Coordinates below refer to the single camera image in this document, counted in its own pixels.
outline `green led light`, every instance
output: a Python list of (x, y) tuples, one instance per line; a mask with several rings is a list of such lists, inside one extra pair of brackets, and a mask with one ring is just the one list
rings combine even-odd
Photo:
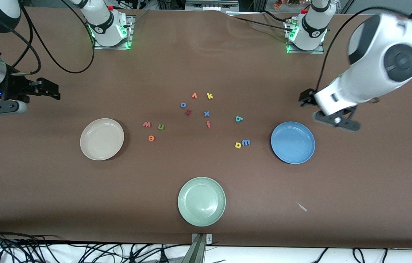
[(119, 31), (119, 34), (120, 34), (120, 37), (122, 37), (122, 38), (124, 38), (125, 36), (124, 35), (126, 35), (126, 32), (125, 31), (121, 31), (122, 29), (124, 29), (123, 27), (120, 27), (120, 26), (117, 26), (117, 30)]
[(289, 36), (289, 40), (295, 41), (295, 38), (296, 38), (296, 35), (298, 34), (298, 31), (299, 31), (298, 27), (295, 27), (295, 29), (292, 30), (292, 32)]
[(94, 36), (94, 32), (92, 31), (92, 28), (91, 27), (88, 27), (89, 28), (89, 31), (91, 32), (91, 35), (92, 35), (92, 38), (96, 38), (95, 36)]
[(321, 38), (321, 43), (324, 41), (324, 38), (326, 37), (326, 34), (327, 34), (327, 30), (324, 32), (323, 38)]

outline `plate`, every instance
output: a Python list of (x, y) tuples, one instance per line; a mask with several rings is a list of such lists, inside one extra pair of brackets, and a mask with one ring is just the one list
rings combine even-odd
[(107, 160), (118, 153), (124, 141), (121, 125), (112, 119), (91, 122), (82, 132), (79, 145), (92, 160)]
[(272, 132), (271, 147), (277, 157), (284, 162), (301, 164), (313, 156), (315, 138), (305, 125), (284, 122)]
[(226, 194), (211, 178), (193, 178), (178, 194), (178, 210), (193, 226), (216, 223), (226, 209)]

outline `green plate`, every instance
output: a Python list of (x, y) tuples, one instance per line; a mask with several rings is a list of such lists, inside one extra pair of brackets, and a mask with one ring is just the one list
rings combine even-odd
[(226, 209), (226, 194), (211, 178), (193, 178), (178, 194), (178, 210), (193, 226), (216, 223)]

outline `metal bracket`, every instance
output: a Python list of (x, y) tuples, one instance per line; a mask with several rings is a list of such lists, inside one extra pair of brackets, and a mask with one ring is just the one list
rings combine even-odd
[(354, 120), (351, 120), (351, 117), (355, 113), (356, 106), (352, 108), (346, 108), (345, 110), (340, 110), (331, 115), (324, 115), (322, 111), (315, 112), (313, 118), (316, 121), (326, 123), (335, 128), (343, 128), (350, 131), (360, 130), (360, 123)]
[(23, 90), (23, 94), (36, 95), (36, 96), (49, 96), (55, 100), (60, 100), (60, 93), (58, 92), (58, 85), (46, 80), (45, 78), (38, 78), (36, 82), (31, 82), (29, 85), (32, 87), (32, 92), (28, 93)]
[(203, 263), (204, 254), (206, 253), (206, 242), (208, 234), (193, 234), (193, 243), (186, 252), (181, 263)]
[[(196, 236), (199, 234), (193, 234), (191, 235), (191, 243), (195, 241)], [(212, 234), (206, 234), (206, 245), (211, 245), (212, 244)]]

